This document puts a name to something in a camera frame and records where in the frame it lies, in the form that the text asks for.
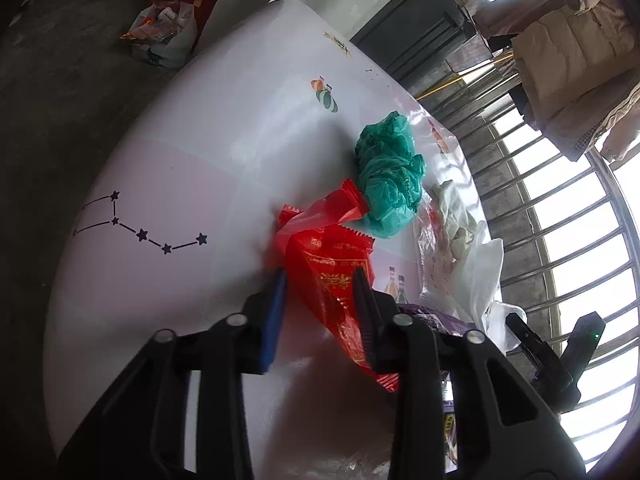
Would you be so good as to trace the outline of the red snack wrapper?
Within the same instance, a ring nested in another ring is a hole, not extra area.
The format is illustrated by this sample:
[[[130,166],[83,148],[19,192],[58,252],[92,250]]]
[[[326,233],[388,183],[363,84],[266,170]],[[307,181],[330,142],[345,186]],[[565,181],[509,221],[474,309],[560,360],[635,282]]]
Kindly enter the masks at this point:
[[[358,268],[374,281],[374,238],[346,226],[368,211],[356,183],[347,179],[305,210],[283,206],[274,247],[288,274],[288,299],[306,307],[364,374],[395,392],[398,376],[376,374],[367,363],[352,287]]]

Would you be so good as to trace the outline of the green plastic bag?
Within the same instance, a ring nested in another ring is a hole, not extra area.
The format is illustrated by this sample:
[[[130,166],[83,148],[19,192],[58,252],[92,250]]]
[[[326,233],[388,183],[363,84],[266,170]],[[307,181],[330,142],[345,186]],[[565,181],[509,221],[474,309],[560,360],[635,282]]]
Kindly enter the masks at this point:
[[[426,166],[408,118],[394,110],[366,125],[355,158],[357,185],[369,206],[363,222],[375,237],[391,238],[408,226],[422,200]]]

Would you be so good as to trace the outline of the beige hanging jacket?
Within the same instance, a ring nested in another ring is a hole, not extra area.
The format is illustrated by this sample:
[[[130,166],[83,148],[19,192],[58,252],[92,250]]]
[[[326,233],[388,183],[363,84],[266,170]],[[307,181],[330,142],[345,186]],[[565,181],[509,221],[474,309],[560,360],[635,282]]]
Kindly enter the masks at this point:
[[[620,0],[495,0],[472,12],[491,50],[511,48],[510,96],[567,159],[600,143],[608,162],[639,137],[639,31]]]

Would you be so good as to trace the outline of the purple noodle snack bag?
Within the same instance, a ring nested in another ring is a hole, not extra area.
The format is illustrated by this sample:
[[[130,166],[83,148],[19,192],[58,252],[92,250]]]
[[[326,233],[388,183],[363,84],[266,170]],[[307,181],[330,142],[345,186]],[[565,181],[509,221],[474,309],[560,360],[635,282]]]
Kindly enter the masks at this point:
[[[463,322],[460,318],[439,311],[435,308],[418,304],[401,304],[401,312],[411,315],[416,322],[428,326],[432,332],[441,335],[462,337],[469,330],[474,330],[472,323]],[[454,388],[450,370],[445,367],[444,350],[438,352],[440,390],[442,390],[442,424],[444,425],[445,472],[449,474],[458,469],[458,438],[456,412],[454,411]]]

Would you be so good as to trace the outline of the pile of bags by wall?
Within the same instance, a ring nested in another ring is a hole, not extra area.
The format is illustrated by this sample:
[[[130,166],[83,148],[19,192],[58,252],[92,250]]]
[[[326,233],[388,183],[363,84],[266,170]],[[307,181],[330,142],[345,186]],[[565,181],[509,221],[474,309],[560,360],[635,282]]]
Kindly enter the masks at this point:
[[[212,0],[151,0],[120,40],[154,66],[178,70],[190,58]]]

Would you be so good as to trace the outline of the metal balcony railing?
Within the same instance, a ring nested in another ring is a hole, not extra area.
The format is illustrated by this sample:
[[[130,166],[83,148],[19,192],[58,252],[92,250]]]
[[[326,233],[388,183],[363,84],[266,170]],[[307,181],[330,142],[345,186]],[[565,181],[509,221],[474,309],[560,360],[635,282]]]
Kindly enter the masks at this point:
[[[639,443],[639,217],[597,150],[565,158],[518,118],[510,63],[471,82],[446,72],[422,102],[459,140],[489,232],[504,243],[501,292],[555,351],[578,318],[605,330],[561,422],[596,478],[634,474]]]

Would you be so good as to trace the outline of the dark green cabinet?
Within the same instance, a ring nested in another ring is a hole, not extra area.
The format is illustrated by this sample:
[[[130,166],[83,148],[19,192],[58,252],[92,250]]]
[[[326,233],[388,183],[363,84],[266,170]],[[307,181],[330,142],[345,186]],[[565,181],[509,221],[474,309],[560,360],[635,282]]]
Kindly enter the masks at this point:
[[[454,0],[390,0],[352,44],[410,89],[475,34]]]

